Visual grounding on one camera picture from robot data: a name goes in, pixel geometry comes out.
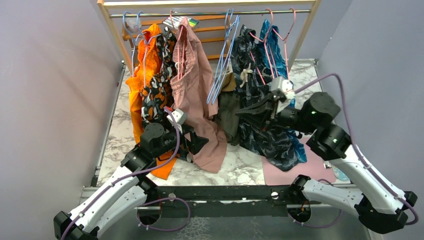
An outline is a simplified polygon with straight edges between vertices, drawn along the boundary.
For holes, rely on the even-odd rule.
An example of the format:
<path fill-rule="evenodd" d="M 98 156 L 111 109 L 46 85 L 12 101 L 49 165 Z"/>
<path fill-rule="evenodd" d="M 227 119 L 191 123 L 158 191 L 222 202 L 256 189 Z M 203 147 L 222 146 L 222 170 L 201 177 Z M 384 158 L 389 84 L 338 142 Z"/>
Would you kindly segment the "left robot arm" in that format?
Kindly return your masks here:
<path fill-rule="evenodd" d="M 183 124 L 164 128 L 150 123 L 140 142 L 128 152 L 112 177 L 81 205 L 69 213 L 60 211 L 53 219 L 58 240 L 97 240 L 130 210 L 167 200 L 160 198 L 157 185 L 147 177 L 161 155 L 177 153 L 180 148 L 198 153 L 209 139 L 198 136 Z"/>

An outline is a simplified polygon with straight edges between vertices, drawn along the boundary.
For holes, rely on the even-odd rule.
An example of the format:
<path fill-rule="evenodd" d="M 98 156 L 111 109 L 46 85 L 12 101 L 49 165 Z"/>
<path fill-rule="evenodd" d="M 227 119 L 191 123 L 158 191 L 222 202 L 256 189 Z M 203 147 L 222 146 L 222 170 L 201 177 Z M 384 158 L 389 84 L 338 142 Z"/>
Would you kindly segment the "olive green shorts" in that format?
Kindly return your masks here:
<path fill-rule="evenodd" d="M 216 122 L 223 129 L 227 143 L 236 146 L 240 143 L 241 134 L 239 131 L 240 118 L 236 116 L 236 111 L 240 109 L 240 100 L 234 92 L 236 81 L 232 70 L 228 70 L 223 75 L 223 83 L 217 98 L 218 113 Z"/>

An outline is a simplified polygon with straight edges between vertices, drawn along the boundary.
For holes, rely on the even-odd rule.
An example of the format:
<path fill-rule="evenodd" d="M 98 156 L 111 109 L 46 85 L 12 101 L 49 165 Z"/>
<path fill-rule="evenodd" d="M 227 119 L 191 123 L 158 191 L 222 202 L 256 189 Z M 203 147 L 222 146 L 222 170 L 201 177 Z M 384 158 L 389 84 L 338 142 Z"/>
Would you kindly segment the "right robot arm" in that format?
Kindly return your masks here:
<path fill-rule="evenodd" d="M 296 204 L 317 201 L 333 206 L 357 217 L 365 227 L 379 234 L 408 225 L 406 210 L 414 206 L 417 195 L 391 184 L 361 154 L 353 138 L 333 123 L 341 110 L 334 99 L 326 92 L 316 92 L 301 109 L 278 110 L 283 100 L 283 96 L 268 94 L 239 109 L 236 115 L 262 131 L 282 127 L 309 134 L 306 144 L 310 149 L 340 169 L 357 187 L 357 191 L 337 188 L 299 175 L 289 187 L 289 199 Z"/>

